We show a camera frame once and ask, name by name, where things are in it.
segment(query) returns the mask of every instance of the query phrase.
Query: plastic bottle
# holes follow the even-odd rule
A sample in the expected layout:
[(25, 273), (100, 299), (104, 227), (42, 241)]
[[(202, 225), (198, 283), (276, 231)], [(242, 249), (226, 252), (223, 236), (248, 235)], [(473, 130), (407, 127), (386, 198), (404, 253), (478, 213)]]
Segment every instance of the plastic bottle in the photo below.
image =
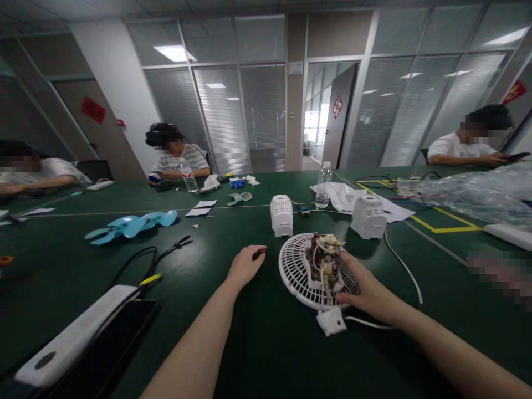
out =
[(326, 208), (329, 205), (329, 194), (325, 191), (322, 184), (333, 181), (333, 171), (331, 170), (331, 163), (324, 162), (318, 175), (318, 191), (316, 192), (316, 200), (314, 204), (316, 208)]
[(181, 164), (179, 166), (179, 171), (181, 172), (181, 177), (185, 182), (185, 186), (187, 186), (188, 192), (197, 192), (198, 184), (196, 184), (196, 179), (194, 178), (192, 169), (190, 169), (190, 167), (187, 165), (185, 158), (179, 158), (179, 163)]

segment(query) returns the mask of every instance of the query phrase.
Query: smartphone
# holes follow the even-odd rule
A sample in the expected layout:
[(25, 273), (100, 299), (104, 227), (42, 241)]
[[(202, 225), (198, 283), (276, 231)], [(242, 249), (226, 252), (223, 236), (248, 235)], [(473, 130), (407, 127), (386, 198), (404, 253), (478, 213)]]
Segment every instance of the smartphone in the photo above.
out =
[(505, 157), (504, 159), (507, 162), (515, 162), (515, 161), (519, 161), (521, 158), (524, 158), (525, 156), (529, 156), (529, 155), (530, 155), (529, 152), (520, 152), (519, 154), (509, 155), (509, 156)]
[(36, 397), (96, 399), (107, 396), (142, 343), (141, 338), (156, 308), (155, 300), (126, 303), (74, 367), (55, 386), (38, 392)]

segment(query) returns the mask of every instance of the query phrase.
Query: person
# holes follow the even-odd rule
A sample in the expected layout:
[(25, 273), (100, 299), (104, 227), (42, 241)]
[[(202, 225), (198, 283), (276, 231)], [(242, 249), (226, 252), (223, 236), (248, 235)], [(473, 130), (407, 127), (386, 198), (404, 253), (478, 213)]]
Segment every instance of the person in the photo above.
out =
[(151, 125), (150, 131), (146, 133), (146, 144), (162, 149), (168, 154), (161, 157), (151, 167), (152, 173), (157, 173), (165, 180), (181, 178), (179, 171), (180, 158), (185, 158), (195, 177), (209, 176), (211, 174), (206, 152), (195, 144), (183, 143), (183, 135), (173, 124), (158, 123)]
[(460, 129), (440, 137), (428, 149), (430, 165), (500, 166), (508, 155), (482, 142), (490, 131), (512, 126), (504, 105), (487, 105), (465, 116)]
[[(212, 398), (238, 293), (264, 262), (266, 247), (250, 245), (235, 257), (229, 274), (212, 295), (141, 395), (141, 399)], [(337, 294), (415, 339), (430, 361), (465, 398), (531, 398), (532, 388), (465, 341), (403, 302), (362, 263), (342, 251), (360, 295)]]
[(17, 140), (0, 140), (0, 162), (4, 170), (0, 173), (3, 195), (92, 183), (70, 162), (49, 157)]

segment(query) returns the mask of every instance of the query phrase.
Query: white t-shirt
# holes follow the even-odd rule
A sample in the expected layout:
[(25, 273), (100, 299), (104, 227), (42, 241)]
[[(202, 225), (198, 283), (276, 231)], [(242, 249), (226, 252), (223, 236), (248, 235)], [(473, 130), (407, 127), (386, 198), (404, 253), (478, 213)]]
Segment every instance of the white t-shirt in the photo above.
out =
[(484, 155), (497, 152), (487, 144), (473, 143), (462, 144), (460, 138), (452, 132), (440, 137), (428, 149), (427, 158), (433, 155), (447, 155), (456, 158), (480, 158)]
[(151, 172), (161, 172), (164, 173), (170, 169), (179, 169), (179, 158), (185, 158), (187, 165), (192, 170), (199, 170), (209, 167), (209, 164), (203, 157), (206, 152), (202, 151), (197, 145), (185, 144), (185, 149), (180, 157), (175, 158), (171, 155), (161, 157), (159, 161), (151, 167)]
[(77, 170), (70, 162), (60, 158), (40, 160), (40, 172), (2, 172), (0, 173), (0, 183), (23, 185), (51, 180), (62, 175), (75, 177), (78, 184), (92, 183), (88, 177)]

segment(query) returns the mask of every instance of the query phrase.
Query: ceiling light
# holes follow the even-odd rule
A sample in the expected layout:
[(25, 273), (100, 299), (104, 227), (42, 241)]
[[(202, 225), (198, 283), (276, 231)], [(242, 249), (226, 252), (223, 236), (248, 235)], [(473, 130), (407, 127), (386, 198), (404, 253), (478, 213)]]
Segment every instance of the ceiling light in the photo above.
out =
[(402, 76), (399, 79), (415, 78), (417, 75), (421, 75), (422, 73), (423, 72), (406, 74), (405, 76)]
[(226, 88), (223, 85), (223, 83), (207, 83), (207, 86), (209, 86), (211, 89), (225, 89)]
[(519, 40), (524, 36), (526, 32), (526, 28), (516, 30), (515, 32), (508, 33), (507, 35), (501, 36), (498, 39), (491, 40), (489, 42), (484, 43), (483, 45), (500, 45), (500, 44), (507, 44), (514, 42), (516, 40)]
[(454, 72), (452, 74), (444, 75), (443, 77), (444, 78), (454, 78), (456, 76), (460, 76), (460, 75), (463, 75), (464, 73), (468, 73), (468, 72), (471, 72), (471, 71), (470, 70), (469, 71), (457, 71), (457, 72)]
[(159, 53), (161, 53), (166, 58), (174, 62), (186, 62), (187, 55), (188, 55), (188, 58), (191, 59), (192, 61), (197, 61), (197, 59), (194, 58), (192, 54), (190, 54), (189, 52), (185, 53), (185, 48), (183, 47), (182, 44), (169, 45), (169, 46), (154, 46), (154, 49), (156, 49)]

